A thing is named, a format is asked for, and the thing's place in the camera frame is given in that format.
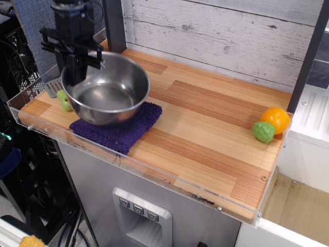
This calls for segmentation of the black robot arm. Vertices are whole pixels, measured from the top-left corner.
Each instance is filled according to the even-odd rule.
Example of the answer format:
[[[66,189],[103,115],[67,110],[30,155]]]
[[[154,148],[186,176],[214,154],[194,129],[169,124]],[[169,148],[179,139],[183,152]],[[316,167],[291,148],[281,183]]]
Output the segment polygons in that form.
[[[52,1],[55,28],[41,28],[42,49],[54,53],[67,83],[75,86],[86,79],[87,68],[105,67],[103,47],[94,40],[93,1]]]

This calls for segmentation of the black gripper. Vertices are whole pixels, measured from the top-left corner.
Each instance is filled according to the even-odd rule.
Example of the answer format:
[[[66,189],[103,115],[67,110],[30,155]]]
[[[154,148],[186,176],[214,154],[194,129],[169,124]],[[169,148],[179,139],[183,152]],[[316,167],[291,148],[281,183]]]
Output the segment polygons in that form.
[[[52,2],[55,28],[41,28],[42,49],[56,56],[60,73],[68,70],[69,85],[85,80],[87,67],[105,68],[103,47],[94,40],[95,25],[103,20],[100,2]]]

